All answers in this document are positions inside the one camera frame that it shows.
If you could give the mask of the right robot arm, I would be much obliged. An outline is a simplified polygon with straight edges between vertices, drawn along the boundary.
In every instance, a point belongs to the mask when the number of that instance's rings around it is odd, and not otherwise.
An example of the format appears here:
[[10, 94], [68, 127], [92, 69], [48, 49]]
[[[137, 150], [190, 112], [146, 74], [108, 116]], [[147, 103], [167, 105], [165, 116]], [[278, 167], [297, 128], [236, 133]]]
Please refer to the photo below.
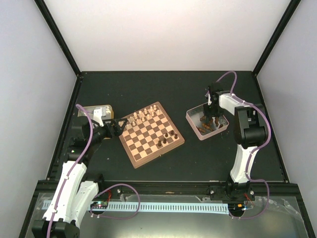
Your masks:
[[261, 105], [251, 104], [227, 91], [209, 91], [206, 98], [208, 102], [204, 104], [204, 115], [207, 118], [220, 117], [224, 110], [234, 115], [237, 152], [225, 194], [230, 200], [237, 200], [249, 190], [253, 162], [257, 152], [270, 141], [271, 129]]

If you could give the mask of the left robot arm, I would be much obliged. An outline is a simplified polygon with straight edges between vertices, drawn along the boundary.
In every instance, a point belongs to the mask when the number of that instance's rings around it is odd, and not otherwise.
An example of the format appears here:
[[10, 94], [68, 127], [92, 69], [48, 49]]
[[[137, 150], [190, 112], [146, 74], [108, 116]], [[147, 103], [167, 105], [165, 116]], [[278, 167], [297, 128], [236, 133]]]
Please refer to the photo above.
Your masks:
[[104, 119], [84, 122], [78, 117], [72, 126], [66, 159], [53, 199], [42, 219], [35, 220], [32, 233], [36, 238], [78, 238], [83, 217], [93, 198], [106, 193], [104, 176], [87, 172], [97, 146], [105, 138], [119, 137], [127, 119]]

